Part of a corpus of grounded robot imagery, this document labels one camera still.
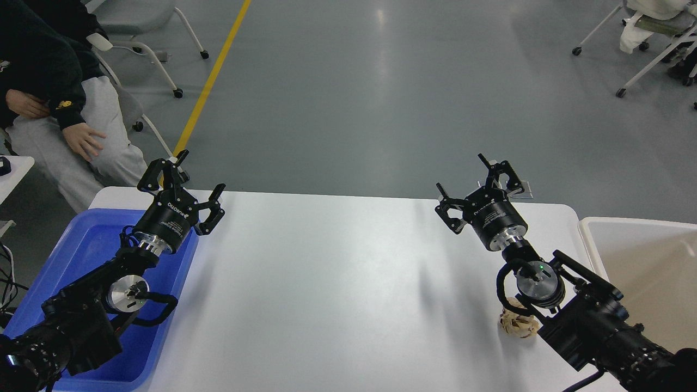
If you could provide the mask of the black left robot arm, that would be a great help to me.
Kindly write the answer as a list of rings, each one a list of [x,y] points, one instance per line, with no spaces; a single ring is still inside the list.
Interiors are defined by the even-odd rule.
[[[188,154],[183,149],[149,164],[137,188],[154,201],[136,225],[123,228],[114,258],[45,300],[41,322],[18,337],[2,335],[3,391],[50,391],[63,371],[95,370],[120,354],[128,327],[157,327],[172,314],[177,298],[154,292],[144,273],[161,255],[174,255],[191,229],[209,234],[225,214],[223,183],[204,203],[184,188]]]

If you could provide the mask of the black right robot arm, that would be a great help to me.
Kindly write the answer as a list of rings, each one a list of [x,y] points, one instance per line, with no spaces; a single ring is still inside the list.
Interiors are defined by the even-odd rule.
[[[643,335],[642,323],[628,325],[623,293],[597,273],[556,250],[550,261],[525,240],[528,224],[510,201],[526,188],[508,163],[479,154],[485,183],[465,198],[441,194],[435,212],[455,234],[472,226],[505,265],[496,277],[503,308],[542,322],[540,337],[575,370],[596,372],[568,390],[577,391],[609,373],[627,391],[694,391],[695,349],[675,354]]]

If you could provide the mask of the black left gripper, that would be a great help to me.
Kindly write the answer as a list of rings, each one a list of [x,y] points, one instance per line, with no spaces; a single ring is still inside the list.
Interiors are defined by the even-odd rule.
[[[179,189],[190,180],[181,167],[188,154],[189,150],[182,150],[175,157],[151,161],[137,183],[139,191],[159,193],[133,228],[139,248],[154,255],[176,253],[192,226],[198,236],[212,233],[225,215],[219,198],[226,184],[217,184],[204,203],[198,203],[186,189]],[[209,210],[209,215],[198,221],[198,211],[204,210]]]

